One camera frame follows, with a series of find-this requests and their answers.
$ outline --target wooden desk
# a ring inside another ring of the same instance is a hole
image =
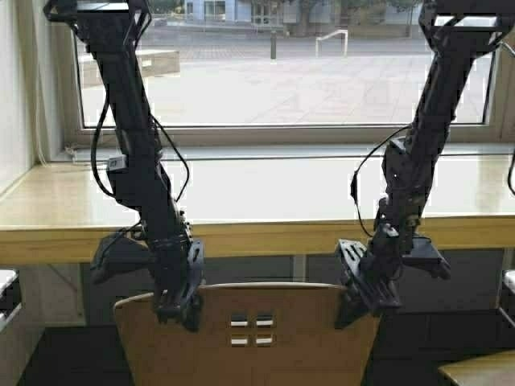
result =
[[[365,241],[348,188],[360,160],[193,161],[181,206],[207,257],[332,253],[339,238]],[[180,163],[166,168],[179,191]],[[421,232],[440,249],[514,247],[508,168],[508,156],[441,157]],[[364,218],[384,189],[381,160],[370,159],[360,175]],[[87,262],[102,236],[136,221],[87,166],[37,166],[0,198],[0,264]]]
[[[515,351],[464,360],[439,370],[456,386],[515,384]]]

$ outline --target black robotic arm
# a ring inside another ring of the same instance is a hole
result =
[[[443,25],[437,18],[451,16]],[[466,17],[494,19],[490,27],[465,27]],[[403,138],[385,151],[386,197],[379,202],[368,248],[340,240],[342,284],[348,287],[336,321],[343,328],[372,312],[379,315],[402,304],[394,279],[403,265],[448,279],[450,266],[428,237],[416,233],[426,206],[435,164],[449,135],[455,111],[474,61],[495,51],[515,24],[515,2],[425,0],[420,26],[435,57],[415,118]]]
[[[135,46],[150,17],[147,0],[50,0],[44,13],[52,22],[67,23],[98,63],[123,155],[108,161],[113,194],[97,181],[141,219],[132,229],[136,237],[116,232],[101,241],[92,263],[93,280],[101,283],[118,273],[148,268],[159,321],[173,318],[194,331],[202,305],[196,289],[202,280],[204,248],[192,239],[189,223],[171,195],[161,163],[159,123],[150,112],[138,68]]]

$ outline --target chair backrest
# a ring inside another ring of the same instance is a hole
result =
[[[358,386],[379,319],[335,330],[343,287],[307,283],[206,285],[200,331],[158,324],[151,295],[114,317],[137,386]]]

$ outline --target wall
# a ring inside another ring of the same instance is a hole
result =
[[[0,384],[15,386],[43,333],[37,269],[19,270],[23,306],[0,332]]]
[[[0,193],[34,164],[16,0],[0,1]]]

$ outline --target post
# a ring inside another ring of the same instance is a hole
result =
[[[274,60],[277,57],[277,32],[272,31],[270,34],[270,58]]]

